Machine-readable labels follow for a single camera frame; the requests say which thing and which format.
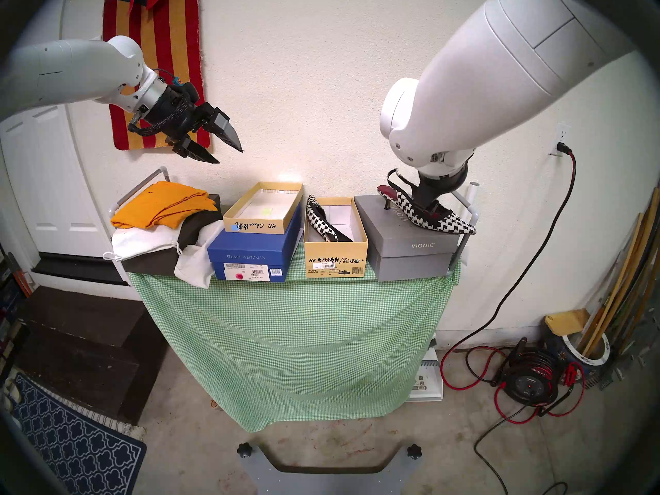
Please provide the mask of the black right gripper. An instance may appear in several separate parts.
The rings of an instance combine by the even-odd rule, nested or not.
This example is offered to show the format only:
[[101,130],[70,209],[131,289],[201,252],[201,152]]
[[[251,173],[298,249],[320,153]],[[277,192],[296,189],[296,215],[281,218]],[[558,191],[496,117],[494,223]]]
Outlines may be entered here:
[[465,182],[467,174],[468,162],[464,162],[455,173],[444,176],[425,175],[418,170],[420,182],[415,192],[411,194],[413,209],[420,215],[440,217],[438,198],[459,189]]

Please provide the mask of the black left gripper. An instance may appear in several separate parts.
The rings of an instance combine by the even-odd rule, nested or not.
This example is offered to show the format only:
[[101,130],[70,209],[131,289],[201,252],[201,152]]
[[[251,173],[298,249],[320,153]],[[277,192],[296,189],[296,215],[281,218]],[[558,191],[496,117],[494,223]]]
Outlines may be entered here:
[[203,129],[238,152],[244,152],[230,118],[219,108],[207,102],[197,105],[193,97],[198,96],[195,86],[169,85],[164,80],[154,80],[148,88],[148,135],[164,133],[174,139],[172,150],[182,158],[219,164],[206,148],[190,137],[190,132]]

